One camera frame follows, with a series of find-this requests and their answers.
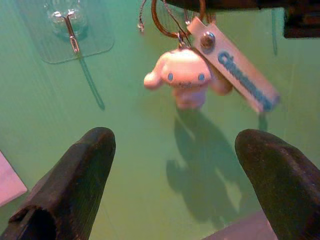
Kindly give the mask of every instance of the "metal rivet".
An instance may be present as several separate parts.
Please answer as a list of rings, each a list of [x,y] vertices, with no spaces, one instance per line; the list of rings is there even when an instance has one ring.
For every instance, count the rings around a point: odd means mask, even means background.
[[[200,45],[204,52],[211,52],[215,48],[216,38],[212,32],[206,31],[200,39]]]

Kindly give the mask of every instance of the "black object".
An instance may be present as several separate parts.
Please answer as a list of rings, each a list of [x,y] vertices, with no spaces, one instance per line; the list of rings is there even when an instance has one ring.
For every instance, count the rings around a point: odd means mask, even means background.
[[[110,129],[87,132],[33,187],[0,240],[88,240],[115,151]]]
[[[199,0],[167,0],[180,8],[198,11]],[[206,0],[211,10],[284,8],[285,38],[320,37],[320,0]]]
[[[320,240],[320,171],[297,148],[259,130],[235,151],[278,240]]]

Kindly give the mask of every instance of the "wire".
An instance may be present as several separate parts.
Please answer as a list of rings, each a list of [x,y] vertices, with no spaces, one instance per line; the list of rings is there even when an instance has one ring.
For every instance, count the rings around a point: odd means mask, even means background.
[[[169,13],[170,17],[174,20],[174,22],[177,24],[178,28],[180,29],[180,31],[184,34],[184,37],[186,38],[186,40],[188,41],[189,45],[191,45],[189,39],[188,39],[188,35],[187,33],[183,30],[183,28],[181,27],[180,23],[178,22],[178,20],[175,18],[175,16],[172,14],[171,10],[168,7],[167,1],[163,0],[164,6],[167,10],[167,12]]]
[[[139,23],[138,23],[138,28],[140,30],[140,32],[144,32],[145,31],[145,25],[144,25],[144,22],[142,20],[142,14],[143,14],[143,11],[144,11],[144,6],[146,4],[146,1],[147,0],[143,0],[142,3],[141,3],[141,6],[140,6],[140,10],[139,10]]]

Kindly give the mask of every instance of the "character's ear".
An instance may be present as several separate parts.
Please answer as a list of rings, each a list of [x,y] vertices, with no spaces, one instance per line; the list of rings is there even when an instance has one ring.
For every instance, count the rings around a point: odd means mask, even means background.
[[[209,83],[211,89],[220,96],[229,94],[233,85],[212,65],[209,66],[211,71],[211,81]]]
[[[152,70],[152,72],[148,73],[145,78],[144,78],[144,87],[146,89],[157,89],[159,88],[163,81],[161,79],[161,71],[164,67],[164,65],[166,64],[167,62],[167,58],[168,58],[168,55],[170,53],[165,53],[163,54],[158,62],[156,63],[154,69]]]

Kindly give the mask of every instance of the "pink paper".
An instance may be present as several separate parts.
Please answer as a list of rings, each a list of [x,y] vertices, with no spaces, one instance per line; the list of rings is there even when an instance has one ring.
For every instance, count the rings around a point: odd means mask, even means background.
[[[27,192],[27,188],[0,151],[0,207]]]
[[[203,240],[278,240],[261,210]]]

